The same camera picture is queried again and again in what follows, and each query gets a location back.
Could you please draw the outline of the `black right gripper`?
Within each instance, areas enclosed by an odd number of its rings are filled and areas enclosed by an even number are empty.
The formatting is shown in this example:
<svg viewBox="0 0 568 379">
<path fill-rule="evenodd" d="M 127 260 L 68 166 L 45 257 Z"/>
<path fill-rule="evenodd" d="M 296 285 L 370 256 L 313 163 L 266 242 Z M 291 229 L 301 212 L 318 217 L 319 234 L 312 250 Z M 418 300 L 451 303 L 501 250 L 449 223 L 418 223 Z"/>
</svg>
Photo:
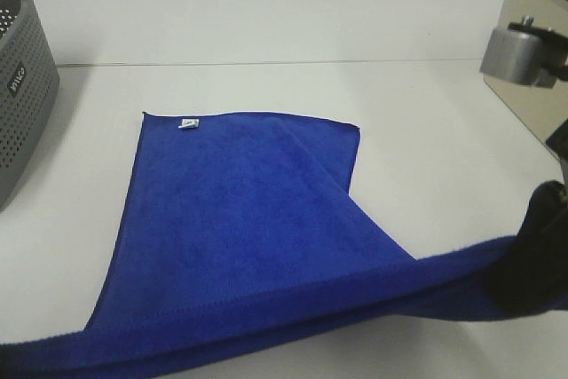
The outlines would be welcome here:
<svg viewBox="0 0 568 379">
<path fill-rule="evenodd" d="M 553 57 L 545 65 L 558 81 L 567 80 L 567 37 L 550 28 L 535 30 L 551 50 Z M 524 107 L 517 109 L 517 115 L 531 133 L 542 143 L 548 139 L 555 140 L 556 129 L 567 121 L 567 103 L 559 98 L 546 100 L 543 97 L 528 101 Z"/>
</svg>

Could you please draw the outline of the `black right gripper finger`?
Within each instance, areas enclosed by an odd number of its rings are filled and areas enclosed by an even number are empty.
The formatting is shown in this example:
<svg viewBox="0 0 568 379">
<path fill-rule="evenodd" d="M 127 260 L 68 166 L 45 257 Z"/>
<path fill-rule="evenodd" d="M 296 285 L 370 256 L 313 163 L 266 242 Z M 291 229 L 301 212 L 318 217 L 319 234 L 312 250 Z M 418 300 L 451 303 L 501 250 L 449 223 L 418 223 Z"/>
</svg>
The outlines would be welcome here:
<svg viewBox="0 0 568 379">
<path fill-rule="evenodd" d="M 539 185 L 525 219 L 485 281 L 489 297 L 508 315 L 567 306 L 567 191 L 557 181 Z"/>
</svg>

